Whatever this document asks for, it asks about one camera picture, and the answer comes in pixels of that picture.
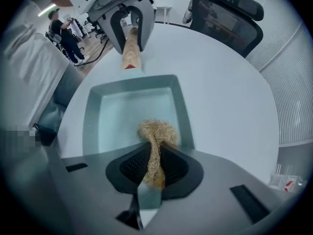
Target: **round table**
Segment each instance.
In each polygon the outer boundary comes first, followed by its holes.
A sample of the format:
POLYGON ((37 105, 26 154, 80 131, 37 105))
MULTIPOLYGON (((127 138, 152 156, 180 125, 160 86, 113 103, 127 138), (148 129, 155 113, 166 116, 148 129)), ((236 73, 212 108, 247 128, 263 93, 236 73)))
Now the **round table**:
MULTIPOLYGON (((279 147, 277 109, 269 84, 245 58, 211 37, 157 23, 141 60, 148 76, 177 76, 196 150, 229 159, 269 182, 279 147)), ((76 91, 58 133, 61 158, 83 155, 89 91, 118 81, 121 63, 111 50, 76 91)))

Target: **dried grass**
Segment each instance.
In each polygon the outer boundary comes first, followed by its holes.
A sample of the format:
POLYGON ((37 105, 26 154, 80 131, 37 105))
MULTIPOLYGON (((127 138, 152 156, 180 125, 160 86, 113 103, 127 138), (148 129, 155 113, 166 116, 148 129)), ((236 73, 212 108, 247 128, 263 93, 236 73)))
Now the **dried grass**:
POLYGON ((177 132, 169 123, 146 119, 140 123, 139 133, 142 138, 151 143, 148 172, 143 180, 152 187, 163 189, 165 176, 160 163, 160 144, 162 142, 177 144, 177 132))

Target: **sneaker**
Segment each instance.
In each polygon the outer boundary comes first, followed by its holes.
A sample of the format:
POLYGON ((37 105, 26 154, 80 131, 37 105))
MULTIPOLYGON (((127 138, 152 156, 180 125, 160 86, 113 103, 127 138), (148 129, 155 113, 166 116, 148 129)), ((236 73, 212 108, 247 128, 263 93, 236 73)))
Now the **sneaker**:
POLYGON ((85 57, 85 59, 84 60, 81 60, 82 61, 82 63, 84 64, 88 59, 90 58, 90 56, 88 55, 88 56, 86 56, 85 57))

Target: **wooden stick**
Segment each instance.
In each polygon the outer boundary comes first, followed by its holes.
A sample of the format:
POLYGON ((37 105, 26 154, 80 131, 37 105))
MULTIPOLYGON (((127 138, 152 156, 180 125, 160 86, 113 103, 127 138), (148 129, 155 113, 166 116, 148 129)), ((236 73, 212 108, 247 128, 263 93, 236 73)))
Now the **wooden stick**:
POLYGON ((128 38, 126 39, 123 55, 122 69, 141 68, 140 50, 138 42, 138 29, 131 29, 128 38))

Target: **ribbed wall panel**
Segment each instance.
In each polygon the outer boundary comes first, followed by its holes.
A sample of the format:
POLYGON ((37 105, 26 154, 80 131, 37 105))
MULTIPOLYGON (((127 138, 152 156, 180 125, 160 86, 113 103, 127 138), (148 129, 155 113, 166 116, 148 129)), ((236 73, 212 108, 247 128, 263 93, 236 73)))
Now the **ribbed wall panel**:
POLYGON ((257 70, 279 52, 301 23, 301 18, 288 0, 266 0, 263 7, 264 19, 257 24, 264 37, 246 58, 257 70))
POLYGON ((313 42, 304 24, 262 75, 275 97, 280 144, 313 139, 313 42))

